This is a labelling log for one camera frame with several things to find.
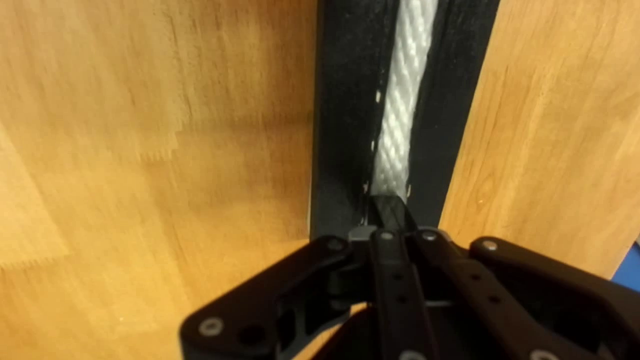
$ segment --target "wooden panel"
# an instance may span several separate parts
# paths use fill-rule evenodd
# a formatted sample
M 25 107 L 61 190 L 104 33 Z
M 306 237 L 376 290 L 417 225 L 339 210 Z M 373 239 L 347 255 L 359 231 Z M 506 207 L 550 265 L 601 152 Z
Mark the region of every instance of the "wooden panel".
M 0 359 L 178 359 L 307 242 L 314 1 L 0 3 Z
M 640 232 L 637 1 L 502 0 L 440 227 L 610 277 Z

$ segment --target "screw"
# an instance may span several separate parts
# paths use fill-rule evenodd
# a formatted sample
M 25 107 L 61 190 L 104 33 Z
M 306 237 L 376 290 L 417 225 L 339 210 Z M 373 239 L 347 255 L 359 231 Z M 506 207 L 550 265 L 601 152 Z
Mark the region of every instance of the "screw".
M 529 356 L 531 360 L 560 360 L 555 354 L 542 349 L 536 349 Z
M 485 249 L 491 250 L 491 251 L 495 251 L 498 248 L 498 244 L 496 244 L 495 241 L 491 241 L 491 240 L 483 241 L 482 246 L 484 246 Z
M 202 336 L 217 336 L 220 335 L 222 329 L 224 328 L 224 323 L 221 318 L 206 318 L 200 323 L 198 326 L 198 331 Z
M 436 235 L 434 232 L 432 231 L 425 231 L 424 233 L 422 233 L 422 238 L 427 240 L 427 241 L 433 241 L 438 237 L 438 235 Z
M 393 238 L 394 238 L 394 235 L 393 235 L 392 233 L 388 232 L 388 231 L 383 231 L 383 232 L 380 234 L 380 238 L 381 238 L 382 240 L 391 240 L 391 239 L 393 239 Z
M 427 358 L 417 351 L 405 350 L 400 353 L 398 360 L 427 360 Z
M 329 242 L 326 244 L 326 246 L 331 249 L 331 250 L 336 250 L 336 251 L 340 251 L 342 250 L 342 248 L 344 248 L 344 245 L 342 244 L 342 242 L 338 239 L 331 239 L 329 240 Z

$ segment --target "blue object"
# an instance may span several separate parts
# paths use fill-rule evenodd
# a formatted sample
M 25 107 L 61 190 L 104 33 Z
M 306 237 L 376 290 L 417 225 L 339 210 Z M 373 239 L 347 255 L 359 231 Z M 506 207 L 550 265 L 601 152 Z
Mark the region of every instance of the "blue object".
M 620 264 L 613 282 L 640 291 L 640 246 L 635 243 Z

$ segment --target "white braided rope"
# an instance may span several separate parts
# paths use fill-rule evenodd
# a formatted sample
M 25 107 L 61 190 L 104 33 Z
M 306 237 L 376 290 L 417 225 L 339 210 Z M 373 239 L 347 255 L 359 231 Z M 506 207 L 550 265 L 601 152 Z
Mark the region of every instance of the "white braided rope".
M 400 0 L 385 112 L 374 162 L 373 195 L 398 195 L 406 201 L 413 113 L 431 46 L 437 6 L 438 0 Z

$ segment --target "wooden surface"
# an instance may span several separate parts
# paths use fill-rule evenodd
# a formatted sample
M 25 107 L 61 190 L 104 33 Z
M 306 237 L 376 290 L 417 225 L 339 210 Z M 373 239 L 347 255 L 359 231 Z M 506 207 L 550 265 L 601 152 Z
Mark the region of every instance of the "wooden surface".
M 640 11 L 502 0 L 442 226 L 610 275 L 640 224 Z M 316 2 L 0 3 L 0 359 L 177 359 L 306 242 Z

